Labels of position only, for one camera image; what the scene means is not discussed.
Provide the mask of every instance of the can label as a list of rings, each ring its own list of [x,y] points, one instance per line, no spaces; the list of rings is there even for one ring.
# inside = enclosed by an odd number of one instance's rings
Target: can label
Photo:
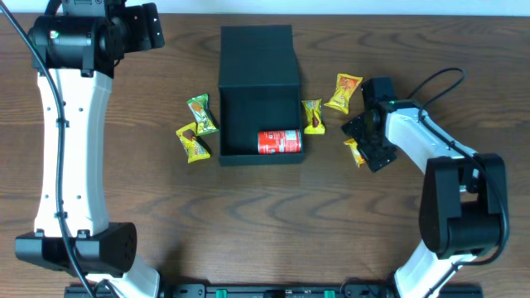
[[[259,154],[297,153],[301,151],[300,130],[260,132]]]

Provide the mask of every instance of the open black box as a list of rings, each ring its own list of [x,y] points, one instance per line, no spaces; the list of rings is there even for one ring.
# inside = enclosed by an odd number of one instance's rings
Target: open black box
[[[300,75],[291,26],[221,27],[219,162],[291,164],[300,153],[259,155],[258,133],[301,127]]]

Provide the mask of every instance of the wooden table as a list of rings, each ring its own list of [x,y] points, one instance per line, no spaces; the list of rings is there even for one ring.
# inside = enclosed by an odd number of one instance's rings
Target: wooden table
[[[29,29],[36,15],[18,15]],[[175,130],[186,100],[209,93],[219,119],[219,27],[292,24],[304,99],[327,100],[337,73],[393,77],[406,96],[448,66],[469,78],[430,108],[453,137],[497,152],[508,168],[511,238],[495,264],[453,281],[488,297],[530,295],[530,19],[507,17],[161,16],[166,47],[127,55],[116,70],[105,128],[104,181],[112,221],[132,221],[138,252],[172,281],[341,283],[383,279],[420,241],[422,173],[402,152],[377,174],[357,169],[340,125],[362,111],[324,108],[326,134],[306,138],[293,166],[188,165]],[[426,101],[455,79],[420,92]],[[64,273],[19,262],[14,240],[33,228],[41,195],[43,126],[36,72],[0,17],[0,296],[58,296]]]

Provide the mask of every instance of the snack packet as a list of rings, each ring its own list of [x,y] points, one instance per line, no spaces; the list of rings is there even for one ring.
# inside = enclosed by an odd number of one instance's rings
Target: snack packet
[[[197,142],[196,131],[196,123],[190,123],[176,131],[176,135],[181,140],[184,151],[188,155],[188,163],[210,158],[206,149]]]
[[[349,112],[349,99],[357,89],[357,86],[361,84],[362,80],[363,78],[361,77],[354,77],[349,74],[338,74],[335,94],[331,97],[330,101],[324,103],[324,105],[326,107],[338,109],[347,114]]]
[[[361,156],[361,153],[359,150],[357,150],[357,142],[355,139],[350,138],[348,141],[344,142],[345,145],[349,145],[349,149],[351,149],[351,152],[354,154],[355,163],[357,164],[357,167],[361,167],[362,164],[366,163],[363,156]]]
[[[202,94],[188,100],[188,106],[197,121],[197,136],[203,136],[219,129],[215,127],[212,121],[212,115],[208,110],[208,94]]]
[[[304,129],[305,134],[324,134],[325,127],[322,124],[322,112],[320,111],[320,102],[317,100],[302,100],[307,115],[307,127]]]

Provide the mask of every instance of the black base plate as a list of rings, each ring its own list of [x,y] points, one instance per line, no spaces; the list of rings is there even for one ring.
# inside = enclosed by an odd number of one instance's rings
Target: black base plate
[[[398,298],[383,283],[354,283],[345,286],[204,286],[176,285],[172,295],[160,298]],[[97,297],[112,298],[101,289]],[[484,298],[479,286],[444,286],[440,298]],[[65,298],[89,298],[83,287],[65,288]]]

